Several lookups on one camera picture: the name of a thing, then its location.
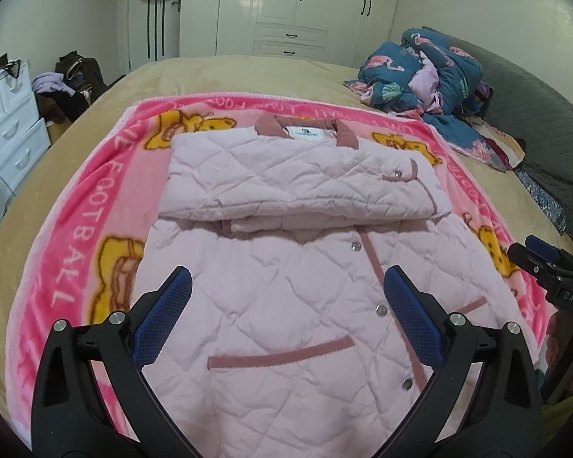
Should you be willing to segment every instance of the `white dresser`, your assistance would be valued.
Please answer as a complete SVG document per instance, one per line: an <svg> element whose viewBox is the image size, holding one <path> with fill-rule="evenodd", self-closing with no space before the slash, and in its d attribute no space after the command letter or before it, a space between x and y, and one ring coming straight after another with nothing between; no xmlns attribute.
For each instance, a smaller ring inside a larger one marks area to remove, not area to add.
<svg viewBox="0 0 573 458"><path fill-rule="evenodd" d="M49 148L44 119L39 119L28 64L17 79L0 72L0 188L16 193L23 178Z"/></svg>
<svg viewBox="0 0 573 458"><path fill-rule="evenodd" d="M303 58L358 68L397 0L182 0L180 56Z"/></svg>

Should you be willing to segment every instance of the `white wall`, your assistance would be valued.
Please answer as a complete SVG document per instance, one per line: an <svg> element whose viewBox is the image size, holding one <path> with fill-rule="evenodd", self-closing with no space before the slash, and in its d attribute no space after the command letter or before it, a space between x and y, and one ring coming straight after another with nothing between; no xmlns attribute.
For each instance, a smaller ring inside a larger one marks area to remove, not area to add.
<svg viewBox="0 0 573 458"><path fill-rule="evenodd" d="M390 40L420 26L520 65L573 103L573 0L399 0Z"/></svg>
<svg viewBox="0 0 573 458"><path fill-rule="evenodd" d="M2 0L0 56L29 59L34 77L53 71L60 56L78 50L98 60L110 84L125 73L118 54L119 19L117 0Z"/></svg>

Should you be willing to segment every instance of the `yellow bear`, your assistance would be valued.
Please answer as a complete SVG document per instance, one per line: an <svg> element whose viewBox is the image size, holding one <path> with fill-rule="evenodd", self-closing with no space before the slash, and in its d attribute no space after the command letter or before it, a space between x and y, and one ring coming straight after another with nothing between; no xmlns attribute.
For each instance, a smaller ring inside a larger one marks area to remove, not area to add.
<svg viewBox="0 0 573 458"><path fill-rule="evenodd" d="M228 117L208 119L194 113L191 117L180 110L168 110L157 115L156 132L147 141L145 149L166 149L170 147L172 138L181 132L212 131L230 129L236 125L234 119Z"/></svg>
<svg viewBox="0 0 573 458"><path fill-rule="evenodd" d="M438 163L442 163L441 158L437 158L433 155L430 151L428 146L425 143L420 141L406 141L403 139L403 136L400 134L380 134L379 132L372 132L371 136L376 140L378 143L384 146L388 146L389 148L396 148L396 149L415 149L422 153L427 160L431 163L431 165L437 165Z"/></svg>
<svg viewBox="0 0 573 458"><path fill-rule="evenodd" d="M106 237L98 250L100 286L89 313L90 324L104 322L114 311L129 310L134 279L142 261L144 242L131 237Z"/></svg>
<svg viewBox="0 0 573 458"><path fill-rule="evenodd" d="M490 258L492 258L492 263L494 263L494 268L499 271L503 277L511 277L512 273L518 270L511 260L507 257L507 253L497 239L497 235L494 233L492 227L483 225L479 230L475 230L471 226L471 221L473 217L469 213L463 214L463 219L465 223L471 229L471 231L478 237L481 243L486 247Z"/></svg>

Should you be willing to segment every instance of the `pink blanket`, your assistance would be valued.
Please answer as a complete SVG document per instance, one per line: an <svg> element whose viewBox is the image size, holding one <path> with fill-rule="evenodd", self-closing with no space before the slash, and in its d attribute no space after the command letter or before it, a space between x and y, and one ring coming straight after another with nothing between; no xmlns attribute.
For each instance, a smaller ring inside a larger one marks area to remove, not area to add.
<svg viewBox="0 0 573 458"><path fill-rule="evenodd" d="M148 99L127 109L55 202L24 268L6 334L6 398L14 425L29 438L34 382L52 324L99 323L128 309L148 231L157 218L170 159L181 132L249 127L264 112L337 118L356 136L415 149L431 162L453 210L478 236L541 342L548 321L544 291L507 258L513 242L500 215L447 143L428 124L345 106L244 93ZM119 430L131 434L98 370Z"/></svg>

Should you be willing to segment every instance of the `white wardrobe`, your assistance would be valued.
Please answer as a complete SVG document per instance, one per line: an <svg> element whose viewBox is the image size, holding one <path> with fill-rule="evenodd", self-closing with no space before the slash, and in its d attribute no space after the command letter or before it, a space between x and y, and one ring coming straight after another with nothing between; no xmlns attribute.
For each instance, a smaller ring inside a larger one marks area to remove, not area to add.
<svg viewBox="0 0 573 458"><path fill-rule="evenodd" d="M305 58L358 68L397 0L182 0L180 56Z"/></svg>

